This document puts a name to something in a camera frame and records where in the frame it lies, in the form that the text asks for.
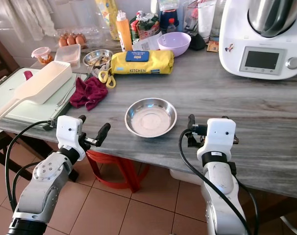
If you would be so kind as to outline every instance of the kitchen appliance display screen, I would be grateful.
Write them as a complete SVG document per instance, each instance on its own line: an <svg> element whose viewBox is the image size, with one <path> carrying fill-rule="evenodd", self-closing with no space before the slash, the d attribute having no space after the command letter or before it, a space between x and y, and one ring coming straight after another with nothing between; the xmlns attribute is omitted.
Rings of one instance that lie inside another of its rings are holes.
<svg viewBox="0 0 297 235"><path fill-rule="evenodd" d="M247 54L245 66L274 70L276 68L278 57L279 53L250 50Z"/></svg>

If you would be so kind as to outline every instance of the red cloth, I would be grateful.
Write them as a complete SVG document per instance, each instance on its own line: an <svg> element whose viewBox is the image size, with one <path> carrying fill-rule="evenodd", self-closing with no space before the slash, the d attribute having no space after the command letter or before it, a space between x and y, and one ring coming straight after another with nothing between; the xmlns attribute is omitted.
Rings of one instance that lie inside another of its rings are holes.
<svg viewBox="0 0 297 235"><path fill-rule="evenodd" d="M75 92L70 98L70 103L76 108L85 105L90 111L102 101L107 95L108 90L96 77L90 77L86 81L78 78L75 82Z"/></svg>

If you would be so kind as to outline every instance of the kitchen counter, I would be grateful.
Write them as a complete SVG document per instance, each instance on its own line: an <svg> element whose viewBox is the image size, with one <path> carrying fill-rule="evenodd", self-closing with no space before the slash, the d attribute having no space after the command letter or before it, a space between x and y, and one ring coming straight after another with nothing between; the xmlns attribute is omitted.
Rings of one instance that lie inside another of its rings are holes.
<svg viewBox="0 0 297 235"><path fill-rule="evenodd" d="M237 124L240 140L231 149L239 180L251 188L297 198L297 77L281 81L238 77L223 69L218 54L188 50L175 58L170 75L116 75L115 79L116 88L96 108L67 112L74 117L86 115L83 131L89 137L95 137L106 122L111 124L102 147L93 150L189 172L177 146L189 114L200 124L229 116ZM178 113L174 128L153 139L130 133L124 124L128 107L147 97L169 101ZM23 128L0 121L2 130L18 133ZM27 135L57 142L55 130L32 129ZM186 145L185 138L188 160L201 169L196 149Z"/></svg>

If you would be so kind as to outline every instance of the black cable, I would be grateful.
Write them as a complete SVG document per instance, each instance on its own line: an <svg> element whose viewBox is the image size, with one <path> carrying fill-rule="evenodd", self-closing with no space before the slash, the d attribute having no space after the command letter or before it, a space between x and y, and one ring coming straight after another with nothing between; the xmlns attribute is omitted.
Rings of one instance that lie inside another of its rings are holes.
<svg viewBox="0 0 297 235"><path fill-rule="evenodd" d="M15 175L15 178L13 179L13 182L12 182L12 198L13 198L13 203L15 204L15 207L17 206L16 184L17 184L17 180L18 180L19 175L21 174L21 172L22 172L23 170L29 168L30 166L37 165L38 163L40 163L40 162L37 162L37 163L30 163L30 164L28 164L28 165L25 165L25 166L22 167L20 170L18 170L17 174Z"/></svg>
<svg viewBox="0 0 297 235"><path fill-rule="evenodd" d="M179 151L180 151L180 155L181 158L183 159L184 163L188 166L188 168L195 173L198 177L200 177L205 183L207 183L226 203L227 205L230 206L230 208L235 212L235 214L238 216L238 218L240 219L241 223L243 224L244 228L246 229L248 235L251 235L251 231L248 227L248 224L246 222L246 220L243 218L243 216L240 214L240 212L237 210L237 208L232 204L232 202L229 201L229 199L212 183L210 182L205 176L203 176L197 169L195 169L186 159L186 157L184 156L184 153L182 151L182 139L184 137L185 134L191 132L190 129L185 129L180 137L179 137Z"/></svg>
<svg viewBox="0 0 297 235"><path fill-rule="evenodd" d="M251 197L251 199L252 199L252 202L253 202L253 204L254 204L254 209L255 209L255 225L254 225L254 233L253 233L253 234L254 234L254 235L258 235L260 216L259 216L258 206L257 206L257 202L256 202L256 200L255 200L255 197L254 197L253 193L251 193L251 192L249 191L249 189L248 189L244 184L242 184L242 183L237 179L237 177L236 177L235 175L234 175L234 177L236 178L236 180L237 180L239 186L240 186L241 188L243 188L243 189L250 195L250 197Z"/></svg>
<svg viewBox="0 0 297 235"><path fill-rule="evenodd" d="M13 202L13 197L11 194L11 190L10 190L10 181L9 181L9 156L10 156L10 151L12 149L13 144L17 141L17 139L23 135L24 132L26 132L27 130L31 129L33 126L39 125L39 124L43 124L43 123L48 123L50 124L50 121L38 121L32 125L29 125L27 128L25 128L24 130L22 130L19 134L17 134L13 140L10 142L7 153L6 153L6 160L5 160L5 181L6 181L6 189L7 189L7 195L8 195L8 199L9 199L9 203L11 206L12 211L15 211L15 204Z"/></svg>

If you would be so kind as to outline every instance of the purple bowl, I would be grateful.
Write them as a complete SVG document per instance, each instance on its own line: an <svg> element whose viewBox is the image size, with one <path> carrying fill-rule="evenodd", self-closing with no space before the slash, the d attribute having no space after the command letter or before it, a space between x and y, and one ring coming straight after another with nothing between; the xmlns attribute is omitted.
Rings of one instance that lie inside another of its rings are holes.
<svg viewBox="0 0 297 235"><path fill-rule="evenodd" d="M157 40L159 49L171 50L174 56L182 55L189 47L191 37L189 34L182 32L166 33Z"/></svg>

